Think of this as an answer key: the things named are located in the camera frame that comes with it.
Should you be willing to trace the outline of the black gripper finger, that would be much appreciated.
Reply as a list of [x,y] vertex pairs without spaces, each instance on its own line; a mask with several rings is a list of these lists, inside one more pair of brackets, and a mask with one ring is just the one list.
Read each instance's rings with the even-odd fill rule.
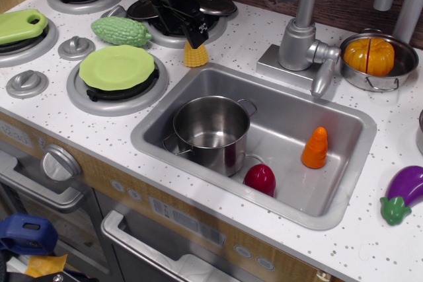
[[199,21],[187,19],[181,24],[181,29],[191,48],[198,49],[208,38],[208,24],[205,18]]

